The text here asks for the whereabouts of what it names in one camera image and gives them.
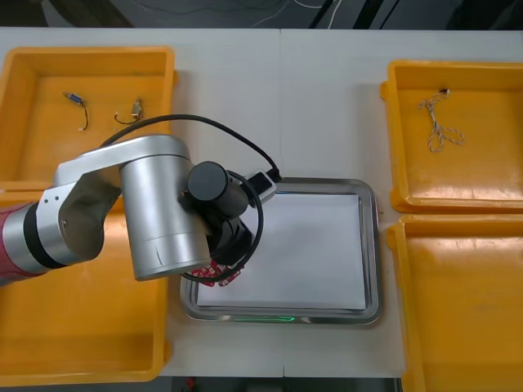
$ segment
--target black cable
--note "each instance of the black cable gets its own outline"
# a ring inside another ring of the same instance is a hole
[[[174,120],[199,121],[201,123],[206,123],[206,124],[211,125],[211,126],[213,126],[215,128],[221,129],[225,133],[231,135],[232,137],[234,137],[235,139],[241,141],[242,143],[245,143],[251,149],[253,149],[257,153],[259,153],[272,166],[273,171],[279,174],[279,169],[276,166],[275,161],[272,160],[272,158],[269,156],[268,153],[266,153],[263,149],[261,149],[260,147],[255,145],[249,139],[247,139],[244,136],[241,136],[238,132],[233,131],[229,127],[226,127],[225,125],[220,124],[219,122],[211,120],[210,118],[194,116],[193,114],[166,114],[164,116],[147,118],[146,120],[142,120],[140,122],[137,122],[135,124],[130,125],[129,127],[124,128],[122,131],[116,132],[109,139],[104,141],[102,143],[101,147],[106,147],[108,145],[112,145],[116,140],[121,139],[124,136],[127,136],[129,133],[131,133],[131,132],[133,132],[133,131],[135,131],[137,129],[140,129],[140,128],[143,128],[143,127],[147,127],[148,125],[152,125],[152,124],[155,124],[155,123],[161,123],[163,121],[174,121]]]
[[[394,5],[392,6],[391,10],[389,11],[389,13],[387,14],[387,16],[385,16],[385,19],[383,20],[382,22],[382,25],[379,26],[379,29],[383,29],[383,26],[385,25],[385,23],[389,20],[389,17],[392,15],[392,12],[394,12],[394,9],[396,8],[396,6],[398,5],[398,2],[400,2],[400,0],[396,0],[396,2],[394,3]]]
[[[309,29],[315,29],[318,23],[324,18],[325,13],[329,10],[330,6],[333,5],[334,0],[325,0],[324,5],[321,6],[320,10],[314,17]]]
[[[262,240],[262,233],[263,233],[263,225],[265,224],[265,217],[263,216],[263,206],[262,201],[260,200],[260,196],[258,195],[257,191],[254,189],[254,187],[248,182],[247,179],[245,179],[240,174],[234,172],[234,171],[228,171],[230,176],[234,177],[236,180],[241,181],[245,188],[250,193],[250,197],[253,198],[254,202],[256,203],[256,209],[258,211],[258,228],[256,232],[256,236],[254,237],[253,245],[249,248],[248,252],[245,254],[244,258],[233,268],[226,269],[223,274],[218,276],[213,276],[211,278],[199,278],[191,274],[183,274],[182,276],[188,280],[191,280],[193,282],[197,283],[216,283],[220,282],[224,279],[230,278],[232,275],[236,274],[238,271],[240,271],[247,262],[253,257],[254,252],[258,248],[258,245],[260,244],[260,241]]]
[[[138,5],[140,7],[144,7],[144,8],[149,8],[150,10],[154,10],[154,11],[165,12],[166,14],[183,16],[183,15],[195,14],[197,12],[202,12],[202,11],[211,11],[211,12],[216,12],[218,14],[229,14],[232,12],[241,12],[241,11],[268,11],[268,10],[274,8],[275,6],[277,6],[279,3],[281,3],[281,1],[282,0],[278,0],[278,2],[276,2],[276,4],[271,7],[261,7],[261,6],[253,7],[253,6],[244,5],[241,8],[231,8],[231,9],[224,9],[224,10],[222,10],[220,8],[213,8],[213,7],[200,7],[200,8],[195,8],[194,10],[188,10],[188,11],[173,11],[173,10],[168,10],[166,8],[150,6],[148,4],[143,4],[141,2],[136,2],[136,5]]]
[[[120,123],[120,124],[123,124],[123,125],[132,125],[132,124],[138,123],[138,122],[140,121],[138,118],[136,118],[135,120],[130,121],[130,122],[120,121],[120,120],[118,120],[118,113],[116,113],[116,114],[114,115],[114,120],[115,120],[117,123]]]
[[[87,106],[85,104],[82,104],[82,106],[85,113],[85,127],[82,129],[82,131],[85,131],[87,127],[89,127],[89,113],[87,112]]]

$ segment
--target white table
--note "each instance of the white table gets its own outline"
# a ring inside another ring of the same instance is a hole
[[[285,176],[356,178],[380,209],[384,310],[367,327],[203,323],[171,286],[165,376],[398,377],[405,369],[400,308],[384,231],[399,214],[379,83],[397,58],[523,61],[523,35],[210,29],[0,29],[0,58],[17,46],[169,45],[181,81],[175,113],[223,122],[264,148]],[[249,172],[265,163],[198,123],[176,124],[195,162]]]

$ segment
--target electronic component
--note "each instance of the electronic component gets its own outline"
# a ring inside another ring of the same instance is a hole
[[[144,117],[144,108],[141,106],[140,97],[136,98],[136,101],[134,102],[134,104],[132,104],[131,117],[134,118],[133,121],[124,122],[124,121],[118,120],[118,112],[116,112],[116,114],[114,115],[114,119],[116,120],[116,122],[120,123],[120,124],[124,124],[124,125],[131,125],[131,124],[137,123],[138,121],[142,120]]]
[[[89,113],[87,112],[87,106],[85,104],[85,100],[82,99],[81,96],[77,96],[76,94],[72,92],[63,92],[64,97],[70,100],[71,102],[75,103],[76,105],[83,107],[83,112],[85,113],[85,126],[79,128],[79,131],[85,131],[87,127],[89,127]]]
[[[260,169],[246,178],[260,196],[262,203],[268,202],[275,196],[276,184],[263,170]],[[249,199],[249,204],[251,207],[256,206],[252,199]]]

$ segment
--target small connector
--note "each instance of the small connector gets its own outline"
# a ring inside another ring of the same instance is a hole
[[[141,106],[140,97],[136,98],[134,104],[132,104],[131,117],[134,119],[130,122],[126,122],[126,121],[118,120],[118,112],[116,112],[114,114],[114,120],[116,120],[117,123],[124,124],[124,125],[131,125],[134,123],[138,123],[144,117],[144,108]]]
[[[141,98],[136,98],[134,104],[132,104],[131,116],[138,120],[141,120],[144,117],[144,108],[141,107]]]
[[[83,101],[81,96],[77,96],[76,94],[73,94],[72,92],[64,92],[64,97],[66,97],[68,100],[71,100],[76,105],[85,105],[85,102]]]
[[[85,127],[81,127],[78,130],[79,131],[85,131],[87,127],[89,127],[89,113],[87,112],[87,106],[85,105],[85,100],[82,99],[81,96],[77,96],[76,94],[73,94],[72,92],[63,92],[64,97],[70,100],[71,102],[75,103],[78,106],[83,107],[83,112],[85,113]]]

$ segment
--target metal tray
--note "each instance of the metal tray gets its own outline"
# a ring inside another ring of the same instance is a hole
[[[278,193],[353,194],[358,196],[365,308],[312,309],[202,306],[198,305],[199,285],[182,279],[181,303],[187,315],[197,320],[250,323],[369,324],[375,321],[379,316],[382,293],[379,272],[378,211],[372,189],[359,180],[288,178],[278,184]]]

